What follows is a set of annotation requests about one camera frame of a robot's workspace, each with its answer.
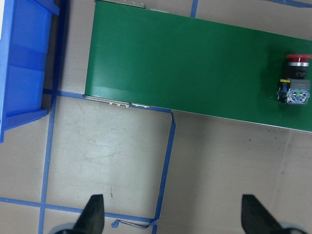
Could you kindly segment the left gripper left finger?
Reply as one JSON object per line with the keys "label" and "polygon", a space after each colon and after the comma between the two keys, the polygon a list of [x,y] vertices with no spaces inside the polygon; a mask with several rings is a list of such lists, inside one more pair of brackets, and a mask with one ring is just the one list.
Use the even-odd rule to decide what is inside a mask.
{"label": "left gripper left finger", "polygon": [[92,195],[78,220],[73,226],[73,234],[101,234],[104,230],[103,195]]}

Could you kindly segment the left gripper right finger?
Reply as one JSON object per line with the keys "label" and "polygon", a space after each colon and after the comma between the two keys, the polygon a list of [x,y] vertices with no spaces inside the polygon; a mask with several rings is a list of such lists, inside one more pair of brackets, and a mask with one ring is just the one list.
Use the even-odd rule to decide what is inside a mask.
{"label": "left gripper right finger", "polygon": [[288,233],[254,195],[242,196],[241,225],[246,234]]}

